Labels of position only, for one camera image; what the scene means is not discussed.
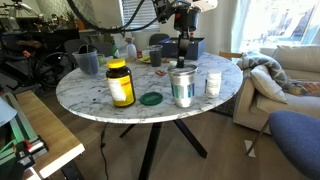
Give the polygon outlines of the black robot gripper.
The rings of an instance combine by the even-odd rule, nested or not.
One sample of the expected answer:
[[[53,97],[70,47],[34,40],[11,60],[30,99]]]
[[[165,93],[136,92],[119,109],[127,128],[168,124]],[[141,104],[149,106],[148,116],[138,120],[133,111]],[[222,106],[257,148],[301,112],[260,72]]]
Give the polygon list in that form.
[[[175,10],[174,29],[182,32],[178,38],[177,68],[184,67],[184,59],[189,45],[188,32],[196,30],[199,13],[200,9],[194,6],[180,6]]]

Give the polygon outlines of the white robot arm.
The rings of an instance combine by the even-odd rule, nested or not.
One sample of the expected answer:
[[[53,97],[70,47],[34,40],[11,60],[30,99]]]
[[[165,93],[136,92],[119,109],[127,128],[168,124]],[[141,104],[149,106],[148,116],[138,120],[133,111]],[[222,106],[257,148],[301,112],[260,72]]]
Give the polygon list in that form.
[[[218,0],[151,0],[157,20],[165,23],[174,16],[174,29],[179,31],[177,68],[184,67],[184,59],[187,54],[190,37],[189,33],[197,28],[198,15],[201,12],[215,9]]]

